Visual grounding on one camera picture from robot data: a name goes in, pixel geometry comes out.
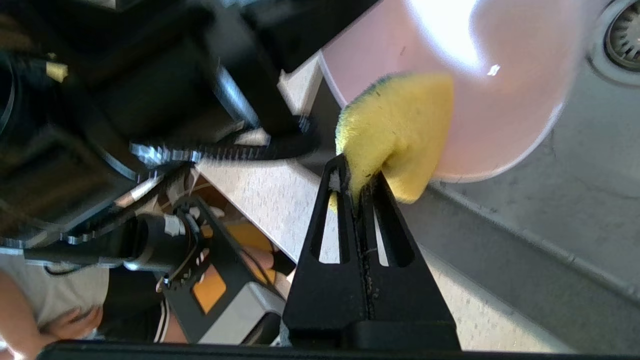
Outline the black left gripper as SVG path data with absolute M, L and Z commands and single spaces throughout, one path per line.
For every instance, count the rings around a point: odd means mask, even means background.
M 242 7 L 242 17 L 275 68 L 291 73 L 376 4 L 376 0 L 256 0 Z

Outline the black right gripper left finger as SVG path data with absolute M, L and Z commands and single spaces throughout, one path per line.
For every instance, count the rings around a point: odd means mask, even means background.
M 368 314 L 362 273 L 361 240 L 349 189 L 346 157 L 327 162 L 318 186 L 282 321 L 294 346 L 346 347 L 346 330 Z M 337 200 L 338 263 L 320 261 L 329 202 Z

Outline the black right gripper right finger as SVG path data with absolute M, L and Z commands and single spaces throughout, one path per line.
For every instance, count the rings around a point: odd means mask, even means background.
M 453 315 L 381 173 L 362 189 L 356 229 L 366 309 L 356 346 L 460 349 Z

